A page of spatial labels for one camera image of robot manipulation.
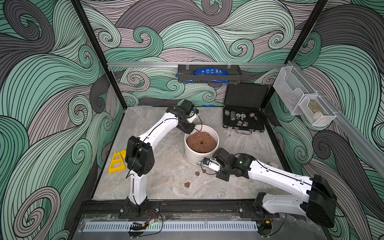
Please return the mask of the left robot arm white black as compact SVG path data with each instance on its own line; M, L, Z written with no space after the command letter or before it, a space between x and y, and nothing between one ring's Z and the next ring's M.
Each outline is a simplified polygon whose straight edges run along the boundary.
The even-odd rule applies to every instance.
M154 150L161 140L173 129L185 134L195 130L195 119L200 119L199 110L188 100L180 106L171 106L149 130L138 137L131 136L126 147L126 163L129 169L130 192L127 197L128 209L135 215L145 210L147 174L155 165Z

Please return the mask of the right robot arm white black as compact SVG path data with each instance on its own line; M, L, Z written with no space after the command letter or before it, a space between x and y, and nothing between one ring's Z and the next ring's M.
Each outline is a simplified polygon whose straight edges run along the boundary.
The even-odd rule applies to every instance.
M282 196L258 194L256 209L270 214L306 216L325 228L335 225L337 196L326 178L320 175L296 175L264 164L248 154L230 154L223 148L215 151L212 158L203 159L201 165L215 171L216 177L226 182L230 176L243 177L287 192Z

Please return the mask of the white ceramic pot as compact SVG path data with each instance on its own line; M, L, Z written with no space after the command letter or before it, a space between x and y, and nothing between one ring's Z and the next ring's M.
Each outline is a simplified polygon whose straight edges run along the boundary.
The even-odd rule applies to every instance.
M211 151L209 153L205 153L205 154L201 154L201 153L197 153L197 152L192 151L187 145L187 138L196 132L207 132L207 133L211 134L213 136L213 138L217 141L218 145L216 146L216 148L213 151ZM213 156L213 153L219 148L219 143L220 143L219 136L213 128L206 126L206 125L197 125L196 130L193 130L190 134L185 134L185 136L184 136L184 145L185 145L184 157L189 164L193 165L194 167L199 167L200 162L204 158L209 159Z

